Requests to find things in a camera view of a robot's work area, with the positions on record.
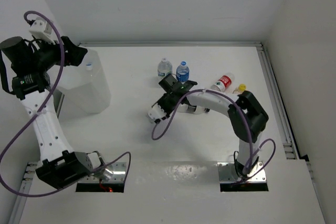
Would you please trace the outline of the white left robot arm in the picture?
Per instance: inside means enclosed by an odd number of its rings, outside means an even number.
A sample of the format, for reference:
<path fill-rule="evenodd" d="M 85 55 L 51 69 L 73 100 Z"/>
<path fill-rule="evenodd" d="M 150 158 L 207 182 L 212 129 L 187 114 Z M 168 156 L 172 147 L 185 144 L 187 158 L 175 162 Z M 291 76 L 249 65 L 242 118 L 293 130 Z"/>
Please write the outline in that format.
<path fill-rule="evenodd" d="M 104 111 L 110 105 L 111 92 L 98 53 L 75 45 L 66 36 L 57 41 L 33 35 L 30 41 L 20 36 L 2 41 L 1 55 L 10 60 L 15 73 L 8 81 L 1 64 L 2 88 L 20 100 L 37 137 L 41 161 L 37 177 L 55 189 L 88 175 L 108 180 L 98 151 L 78 152 L 67 141 L 53 96 L 60 90 L 87 113 Z"/>

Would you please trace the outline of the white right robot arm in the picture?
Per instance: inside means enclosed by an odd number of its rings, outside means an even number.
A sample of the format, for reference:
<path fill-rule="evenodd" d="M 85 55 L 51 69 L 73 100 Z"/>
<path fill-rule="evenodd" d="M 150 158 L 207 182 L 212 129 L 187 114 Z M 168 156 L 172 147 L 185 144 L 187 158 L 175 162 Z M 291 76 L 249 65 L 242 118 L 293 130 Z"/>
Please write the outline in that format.
<path fill-rule="evenodd" d="M 171 74 L 163 78 L 159 86 L 164 94 L 151 106 L 148 118 L 155 124 L 164 120 L 171 122 L 182 104 L 203 107 L 225 115 L 239 139 L 234 160 L 235 173 L 240 178 L 247 178 L 258 163 L 260 135 L 269 120 L 256 97 L 249 91 L 236 95 L 198 89 L 196 81 L 180 82 Z"/>

